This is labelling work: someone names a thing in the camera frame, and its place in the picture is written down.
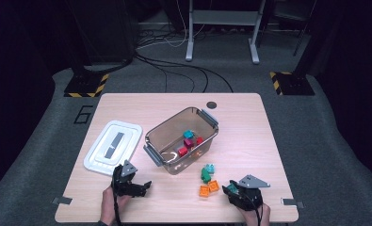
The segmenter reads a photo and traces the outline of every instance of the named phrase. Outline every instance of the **human hand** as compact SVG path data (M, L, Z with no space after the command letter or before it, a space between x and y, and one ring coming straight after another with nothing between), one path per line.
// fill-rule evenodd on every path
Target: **human hand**
M118 196L117 203L119 207L119 213L121 213L126 206L126 204L130 201L131 196ZM113 221L115 220L115 209L114 209L114 198L113 198L113 189L109 186L103 192L103 201L101 203L101 216L100 220L106 225L112 225Z
M245 222L248 226L257 226L258 225L258 217L256 216L256 211L245 211L241 208L238 208L238 211L241 213L242 217L244 217ZM261 219L261 226L269 226L270 224L270 207L263 203L263 205L258 207L259 216L262 217Z

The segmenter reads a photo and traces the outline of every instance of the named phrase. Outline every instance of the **white lid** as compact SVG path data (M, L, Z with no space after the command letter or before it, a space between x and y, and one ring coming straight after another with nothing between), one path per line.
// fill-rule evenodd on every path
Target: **white lid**
M139 125L110 121L89 149L84 166L88 170L112 175L119 164L130 160L141 134Z

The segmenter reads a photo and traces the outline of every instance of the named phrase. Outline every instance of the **toy block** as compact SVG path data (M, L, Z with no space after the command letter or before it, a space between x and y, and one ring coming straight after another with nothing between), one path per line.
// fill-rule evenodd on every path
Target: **toy block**
M200 145L203 143L202 137L197 137L197 145Z
M213 164L206 164L205 168L210 174L215 173L215 166Z
M184 136L185 138L192 138L192 137L194 137L194 134L192 133L191 130L187 130L187 131L185 131L185 132L183 133L183 136Z
M186 155L186 153L188 153L188 149L186 147L183 147L179 149L178 152L179 152L180 157L183 157L184 155Z
M185 138L184 144L187 148L194 147L194 142L192 142L192 139Z
M218 191L218 182L216 180L208 182L208 186L210 192Z
M209 175L209 172L205 168L202 168L202 170L201 170L201 179L206 184L208 184L208 182L210 182L212 180L210 175Z
M209 196L209 186L200 187L200 196L207 198Z
M234 194L238 193L238 189L233 184L230 184L229 186L227 186L227 188L229 188L229 190L233 192Z

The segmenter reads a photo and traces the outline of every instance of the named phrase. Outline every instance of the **container handle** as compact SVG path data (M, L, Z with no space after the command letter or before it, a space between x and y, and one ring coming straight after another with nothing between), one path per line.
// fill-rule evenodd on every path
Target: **container handle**
M207 112L206 110L202 110L201 111L202 115L209 121L212 122L213 125L216 125L218 126L218 121L215 119L215 117L213 117L211 114L209 114L209 112Z
M150 147L149 145L144 145L144 150L152 158L152 160L158 167L161 167L163 165L162 162L160 161L159 156L156 155L154 148Z

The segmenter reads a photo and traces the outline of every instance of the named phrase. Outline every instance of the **plastic bin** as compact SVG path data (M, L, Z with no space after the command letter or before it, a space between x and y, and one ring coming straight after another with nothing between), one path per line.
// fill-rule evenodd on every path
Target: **plastic bin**
M185 142L185 132L192 132L192 147ZM188 107L149 131L144 150L158 167L163 166L175 175L208 152L217 134L218 121L213 116L196 107Z

